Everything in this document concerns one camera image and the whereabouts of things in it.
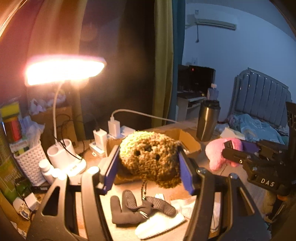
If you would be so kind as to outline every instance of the white wall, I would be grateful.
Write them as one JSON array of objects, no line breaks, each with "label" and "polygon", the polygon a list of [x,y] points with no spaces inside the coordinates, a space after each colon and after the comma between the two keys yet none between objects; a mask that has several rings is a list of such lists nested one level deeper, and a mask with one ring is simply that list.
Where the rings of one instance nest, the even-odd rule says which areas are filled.
[{"label": "white wall", "polygon": [[296,42],[269,22],[241,10],[212,5],[186,4],[186,15],[199,10],[197,18],[207,18],[237,24],[235,31],[193,26],[185,30],[182,64],[198,58],[198,65],[216,70],[221,113],[219,120],[227,117],[234,78],[249,68],[267,74],[286,84],[296,101]]},{"label": "white wall", "polygon": [[186,0],[186,3],[207,3],[235,8],[260,17],[296,40],[288,23],[270,0]]}]

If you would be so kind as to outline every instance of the white plastic basket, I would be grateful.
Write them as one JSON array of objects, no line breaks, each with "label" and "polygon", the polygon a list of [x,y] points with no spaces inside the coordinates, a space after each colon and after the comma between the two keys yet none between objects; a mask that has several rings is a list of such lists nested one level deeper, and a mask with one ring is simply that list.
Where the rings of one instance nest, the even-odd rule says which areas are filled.
[{"label": "white plastic basket", "polygon": [[35,147],[19,156],[14,155],[14,157],[33,186],[40,186],[46,181],[39,168],[39,162],[46,158],[41,141]]}]

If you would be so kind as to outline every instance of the black gripper frame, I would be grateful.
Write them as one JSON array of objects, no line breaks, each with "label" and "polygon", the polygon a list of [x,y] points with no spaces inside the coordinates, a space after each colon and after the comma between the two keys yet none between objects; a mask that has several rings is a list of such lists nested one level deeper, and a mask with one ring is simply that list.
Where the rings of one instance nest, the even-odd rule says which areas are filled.
[{"label": "black gripper frame", "polygon": [[280,196],[289,195],[296,184],[296,104],[286,102],[289,146],[260,140],[258,153],[234,150],[225,142],[222,156],[243,165],[248,181]]},{"label": "black gripper frame", "polygon": [[[87,170],[80,176],[56,179],[45,195],[27,235],[28,241],[112,241],[104,216],[100,195],[105,195],[114,181],[109,175],[114,166],[119,147],[108,164],[94,172]],[[269,236],[254,201],[236,174],[216,176],[189,159],[182,149],[179,158],[184,160],[183,170],[192,181],[197,196],[192,217],[184,235],[185,241],[269,240]],[[82,211],[87,239],[78,234],[75,193],[81,192]],[[221,193],[220,222],[215,237],[209,239],[215,192]]]}]

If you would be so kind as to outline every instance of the stainless steel tumbler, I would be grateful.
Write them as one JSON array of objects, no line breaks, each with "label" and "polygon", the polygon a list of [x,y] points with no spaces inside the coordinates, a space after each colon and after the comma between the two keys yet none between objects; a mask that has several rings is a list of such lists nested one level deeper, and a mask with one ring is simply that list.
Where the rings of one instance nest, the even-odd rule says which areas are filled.
[{"label": "stainless steel tumbler", "polygon": [[205,100],[201,103],[197,124],[196,137],[200,141],[209,141],[215,130],[220,114],[220,105],[217,100]]}]

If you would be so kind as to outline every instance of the black cable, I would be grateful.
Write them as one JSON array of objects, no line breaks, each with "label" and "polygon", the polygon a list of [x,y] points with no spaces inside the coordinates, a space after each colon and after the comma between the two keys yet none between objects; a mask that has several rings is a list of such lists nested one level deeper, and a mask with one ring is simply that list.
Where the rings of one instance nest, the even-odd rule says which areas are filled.
[{"label": "black cable", "polygon": [[198,38],[198,24],[196,25],[196,28],[197,28],[197,40],[195,42],[198,43],[200,41]]},{"label": "black cable", "polygon": [[69,120],[71,120],[71,117],[70,117],[69,115],[67,115],[67,114],[64,114],[64,113],[57,114],[57,115],[56,115],[56,118],[57,118],[58,116],[60,116],[60,115],[67,116],[67,117],[69,118]]},{"label": "black cable", "polygon": [[[90,113],[90,112],[87,112],[87,113],[85,113],[85,114],[86,114],[86,115],[90,115],[90,116],[94,119],[94,121],[95,121],[95,123],[96,123],[95,130],[98,131],[98,130],[100,129],[100,125],[99,125],[99,123],[98,123],[98,120],[97,120],[96,117],[94,116],[94,114],[92,114],[92,113]],[[75,119],[77,119],[79,116],[82,116],[82,114],[79,114],[79,115],[75,116]]]},{"label": "black cable", "polygon": [[[79,121],[79,120],[65,120],[65,121],[63,121],[63,123],[61,124],[61,138],[62,138],[62,141],[63,141],[63,143],[61,142],[61,141],[59,141],[61,144],[62,144],[62,146],[63,146],[63,148],[66,150],[66,151],[68,151],[67,149],[66,149],[66,144],[65,144],[65,141],[64,141],[64,137],[63,137],[63,127],[64,127],[64,125],[65,124],[68,124],[69,122],[80,122],[80,123],[83,123],[82,121]],[[81,159],[79,159],[79,158],[77,158],[77,159],[79,159],[79,160],[82,160],[83,158],[84,158],[84,154],[85,154],[85,143],[84,143],[84,141],[82,140],[82,143],[83,143],[83,152],[81,153],[82,154],[82,156],[80,156],[81,157]]]},{"label": "black cable", "polygon": [[80,161],[82,160],[82,158],[78,158],[77,156],[75,156],[71,152],[69,152],[66,148],[66,145],[64,145],[61,141],[59,141],[55,136],[54,136],[54,138],[62,145],[62,147],[66,150],[66,152],[68,152],[71,156],[75,157],[76,159],[78,159]]}]

